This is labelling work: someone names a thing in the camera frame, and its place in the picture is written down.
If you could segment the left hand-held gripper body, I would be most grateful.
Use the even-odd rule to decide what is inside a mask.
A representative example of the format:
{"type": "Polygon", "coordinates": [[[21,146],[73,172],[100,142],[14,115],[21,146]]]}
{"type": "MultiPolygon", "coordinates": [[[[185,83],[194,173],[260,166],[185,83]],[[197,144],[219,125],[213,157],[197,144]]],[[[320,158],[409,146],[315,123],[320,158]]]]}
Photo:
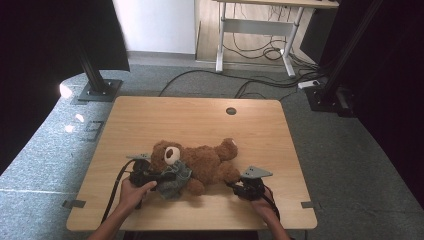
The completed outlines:
{"type": "Polygon", "coordinates": [[[159,179],[159,173],[150,171],[150,162],[147,159],[134,158],[133,162],[134,164],[129,176],[129,180],[133,185],[141,187],[148,182],[159,179]]]}

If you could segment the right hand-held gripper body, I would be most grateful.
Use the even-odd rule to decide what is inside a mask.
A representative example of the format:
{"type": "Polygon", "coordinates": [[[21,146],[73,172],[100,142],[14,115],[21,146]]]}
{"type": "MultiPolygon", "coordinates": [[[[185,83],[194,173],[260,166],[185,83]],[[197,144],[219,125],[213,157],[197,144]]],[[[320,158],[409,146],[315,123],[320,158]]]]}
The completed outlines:
{"type": "Polygon", "coordinates": [[[255,166],[249,166],[241,174],[241,197],[247,200],[257,200],[265,192],[263,177],[270,177],[273,173],[255,166]]]}

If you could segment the grey fluffy towel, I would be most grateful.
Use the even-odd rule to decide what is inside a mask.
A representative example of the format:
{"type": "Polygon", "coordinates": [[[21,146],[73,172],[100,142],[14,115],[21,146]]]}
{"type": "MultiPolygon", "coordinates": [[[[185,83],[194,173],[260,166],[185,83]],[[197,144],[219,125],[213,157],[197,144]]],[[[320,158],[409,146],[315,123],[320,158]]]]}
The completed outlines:
{"type": "Polygon", "coordinates": [[[174,172],[176,174],[175,183],[170,187],[157,187],[157,191],[163,199],[178,199],[180,190],[188,183],[191,178],[192,170],[180,160],[175,161],[163,172],[174,172]]]}

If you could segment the brown teddy bear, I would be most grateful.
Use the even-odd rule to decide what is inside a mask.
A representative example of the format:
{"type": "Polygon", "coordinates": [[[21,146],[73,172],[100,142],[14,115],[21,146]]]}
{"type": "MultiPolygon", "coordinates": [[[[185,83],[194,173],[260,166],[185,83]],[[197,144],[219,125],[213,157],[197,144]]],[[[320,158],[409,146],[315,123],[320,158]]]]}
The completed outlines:
{"type": "Polygon", "coordinates": [[[235,183],[240,179],[240,172],[230,163],[237,154],[238,147],[232,138],[225,138],[215,147],[183,147],[179,143],[162,140],[153,147],[150,169],[162,172],[178,161],[182,162],[191,170],[184,188],[192,195],[200,196],[208,185],[235,183]]]}

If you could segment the person's right hand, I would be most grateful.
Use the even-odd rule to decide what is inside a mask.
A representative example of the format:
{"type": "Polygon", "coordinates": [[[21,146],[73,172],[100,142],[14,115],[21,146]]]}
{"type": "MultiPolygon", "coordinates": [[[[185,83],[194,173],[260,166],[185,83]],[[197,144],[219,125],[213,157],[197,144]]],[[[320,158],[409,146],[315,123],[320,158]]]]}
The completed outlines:
{"type": "Polygon", "coordinates": [[[277,216],[272,209],[272,206],[263,198],[260,198],[258,200],[254,200],[250,202],[252,208],[254,211],[263,219],[263,220],[269,220],[269,219],[276,219],[277,216]]]}

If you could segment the person's left hand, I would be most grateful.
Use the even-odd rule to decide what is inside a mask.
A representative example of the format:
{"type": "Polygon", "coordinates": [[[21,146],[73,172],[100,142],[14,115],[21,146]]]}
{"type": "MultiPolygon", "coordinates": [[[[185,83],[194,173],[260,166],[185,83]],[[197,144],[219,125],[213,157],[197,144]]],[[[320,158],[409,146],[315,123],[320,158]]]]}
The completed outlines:
{"type": "Polygon", "coordinates": [[[132,211],[156,185],[156,181],[150,181],[137,187],[125,178],[121,184],[118,206],[126,211],[132,211]]]}

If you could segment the black metal stand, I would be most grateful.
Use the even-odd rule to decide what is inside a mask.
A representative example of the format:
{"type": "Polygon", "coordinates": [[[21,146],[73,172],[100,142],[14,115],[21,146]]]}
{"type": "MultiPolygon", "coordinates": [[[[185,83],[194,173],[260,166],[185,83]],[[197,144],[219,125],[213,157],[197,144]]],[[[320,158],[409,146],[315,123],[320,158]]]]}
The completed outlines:
{"type": "Polygon", "coordinates": [[[322,65],[323,87],[309,87],[305,94],[312,111],[353,116],[353,94],[345,78],[356,59],[355,51],[364,38],[383,0],[341,0],[327,41],[334,55],[322,65]]]}
{"type": "Polygon", "coordinates": [[[74,104],[88,102],[113,102],[122,85],[122,80],[104,79],[100,73],[96,52],[89,49],[84,39],[77,33],[72,34],[76,56],[88,79],[81,93],[73,99],[74,104]]]}

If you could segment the white power strip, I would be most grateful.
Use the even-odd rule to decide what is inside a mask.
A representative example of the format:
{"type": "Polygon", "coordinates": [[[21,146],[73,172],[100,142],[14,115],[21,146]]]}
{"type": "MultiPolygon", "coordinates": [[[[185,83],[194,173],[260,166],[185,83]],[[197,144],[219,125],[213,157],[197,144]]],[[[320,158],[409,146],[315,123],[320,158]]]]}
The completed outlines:
{"type": "Polygon", "coordinates": [[[318,80],[310,80],[305,82],[298,83],[299,89],[309,88],[309,87],[317,87],[320,86],[321,83],[318,80]]]}

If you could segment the black curtain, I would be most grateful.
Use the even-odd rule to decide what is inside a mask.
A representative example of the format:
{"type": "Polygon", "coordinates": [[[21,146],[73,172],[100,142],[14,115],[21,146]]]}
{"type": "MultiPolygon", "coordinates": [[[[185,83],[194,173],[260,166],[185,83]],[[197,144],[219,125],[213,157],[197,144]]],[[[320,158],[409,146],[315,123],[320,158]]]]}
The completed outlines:
{"type": "Polygon", "coordinates": [[[424,209],[424,0],[383,0],[355,57],[345,78],[353,115],[424,209]]]}
{"type": "Polygon", "coordinates": [[[84,72],[129,69],[113,0],[0,0],[0,174],[84,72]]]}

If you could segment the white desk frame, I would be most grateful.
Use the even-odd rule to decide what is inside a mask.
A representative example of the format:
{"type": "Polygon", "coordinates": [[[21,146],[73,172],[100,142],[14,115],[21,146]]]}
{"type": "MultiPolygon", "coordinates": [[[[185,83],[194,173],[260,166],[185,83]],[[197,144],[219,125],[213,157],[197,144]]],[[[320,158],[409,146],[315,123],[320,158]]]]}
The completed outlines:
{"type": "Polygon", "coordinates": [[[224,34],[225,33],[241,33],[252,35],[273,35],[285,36],[287,43],[283,50],[281,58],[287,75],[291,78],[296,76],[293,69],[289,52],[293,45],[295,36],[297,34],[300,20],[302,18],[305,8],[312,9],[337,9],[339,3],[336,0],[215,0],[222,5],[220,16],[219,28],[219,44],[216,56],[217,72],[223,71],[223,57],[224,57],[224,34]],[[253,4],[253,5],[267,5],[267,6],[288,6],[297,7],[297,15],[293,22],[273,22],[273,21],[259,21],[259,20],[243,20],[226,17],[226,4],[253,4]]]}

